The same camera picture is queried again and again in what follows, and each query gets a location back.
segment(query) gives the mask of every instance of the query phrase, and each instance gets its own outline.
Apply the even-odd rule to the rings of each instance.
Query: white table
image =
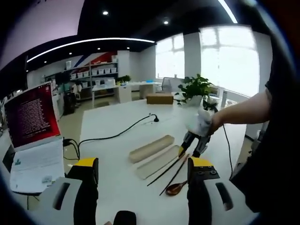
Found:
[[[129,82],[126,85],[95,85],[92,88],[92,107],[95,107],[95,91],[113,89],[115,97],[118,103],[131,102],[131,87],[140,87],[140,98],[146,98],[147,94],[155,92],[155,86],[159,85],[158,82]]]
[[[155,173],[147,180],[141,180],[135,174],[135,170],[162,152],[136,164],[130,163],[128,155],[130,151],[164,135],[172,135],[175,138],[174,144],[181,145],[187,132],[184,125],[185,120],[188,115],[195,112],[195,109],[183,109],[177,105],[147,105],[145,100],[84,112],[81,141],[118,134],[149,113],[155,113],[159,118],[158,123],[153,122],[154,117],[145,119],[119,137],[104,141],[86,142],[81,145],[82,158],[99,158],[97,224],[102,225],[106,221],[113,221],[119,210],[135,212],[137,224],[188,224],[187,185],[177,196],[168,197],[164,194],[159,196],[180,165],[174,166],[168,173],[147,187],[147,184],[161,172]],[[234,167],[243,144],[246,125],[226,124],[225,128],[230,142]],[[196,142],[189,148],[188,153],[193,152]],[[216,189],[214,182],[221,180],[224,184],[230,183],[228,181],[231,171],[228,145],[223,129],[219,129],[211,137],[208,149],[201,157],[213,163],[221,177],[217,180],[208,180],[211,181],[209,190]],[[187,164],[183,166],[173,183],[183,182],[186,179]],[[215,195],[212,201],[219,204],[217,204],[217,209],[213,208],[213,224],[242,224],[242,221],[252,213],[245,206],[244,195],[234,185],[231,184],[226,188],[233,194],[232,200],[239,200],[240,203],[234,202],[234,208],[225,212],[221,197]]]

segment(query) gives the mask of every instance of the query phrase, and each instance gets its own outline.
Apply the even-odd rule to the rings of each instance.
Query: power cord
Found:
[[[231,174],[230,174],[230,177],[229,179],[231,179],[231,177],[233,176],[233,163],[231,161],[231,151],[230,151],[230,144],[229,144],[229,140],[228,140],[228,137],[227,137],[227,133],[226,133],[226,130],[225,130],[225,126],[223,125],[223,129],[224,129],[224,132],[225,132],[225,137],[226,137],[226,140],[227,140],[227,143],[228,143],[228,150],[229,150],[229,162],[230,162],[230,167],[231,167]]]
[[[80,145],[84,142],[89,142],[89,141],[99,141],[99,140],[107,140],[107,139],[111,139],[111,138],[115,138],[115,137],[118,137],[120,136],[121,134],[125,133],[126,131],[128,131],[129,129],[131,129],[133,126],[135,126],[136,124],[138,124],[139,122],[141,122],[142,120],[146,119],[146,118],[149,118],[151,116],[155,116],[155,119],[154,119],[154,122],[159,122],[159,119],[158,119],[158,116],[155,115],[155,114],[149,114],[148,116],[138,120],[137,122],[135,122],[133,125],[131,125],[130,127],[128,127],[126,130],[122,131],[121,133],[117,134],[117,135],[114,135],[114,136],[111,136],[111,137],[102,137],[102,138],[92,138],[92,139],[86,139],[86,140],[83,140],[81,142],[79,142],[78,144],[78,149],[80,147]]]
[[[215,106],[214,106],[212,109],[215,111],[215,113],[216,113],[216,112],[218,112],[218,109],[217,109]],[[224,132],[225,132],[225,137],[226,137],[226,140],[227,140],[227,143],[228,143],[228,150],[229,150],[229,162],[230,162],[230,168],[231,168],[231,174],[230,174],[230,177],[229,177],[229,179],[231,179],[231,177],[233,176],[233,163],[232,163],[232,161],[231,161],[231,150],[230,150],[230,144],[229,144],[229,140],[228,140],[228,137],[227,137],[227,133],[226,133],[226,130],[225,130],[225,126],[224,126],[224,124],[223,124],[223,129],[224,129]]]
[[[27,210],[29,210],[29,195],[27,196]]]
[[[75,149],[75,152],[76,152],[76,156],[77,158],[67,158],[64,156],[64,159],[67,159],[67,160],[80,160],[80,151],[79,151],[79,147],[78,147],[78,144],[77,142],[74,140],[74,139],[64,139],[63,140],[63,146],[66,147],[66,146],[69,146],[69,145],[73,145],[74,149]]]

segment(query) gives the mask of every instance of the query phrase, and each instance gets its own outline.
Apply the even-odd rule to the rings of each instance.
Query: office chair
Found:
[[[164,77],[161,85],[161,91],[158,93],[172,93],[175,91],[181,91],[178,86],[183,84],[184,79],[173,78],[173,77]]]

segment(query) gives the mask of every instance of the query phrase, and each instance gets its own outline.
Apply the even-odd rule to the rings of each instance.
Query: cardboard box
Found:
[[[171,93],[151,93],[147,95],[147,104],[173,105]]]

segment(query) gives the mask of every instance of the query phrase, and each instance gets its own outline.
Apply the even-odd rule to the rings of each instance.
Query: spoon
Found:
[[[169,187],[167,187],[167,189],[165,190],[165,193],[169,196],[175,196],[181,191],[181,189],[183,188],[183,186],[186,185],[187,182],[188,181],[186,180],[183,183],[172,184]]]

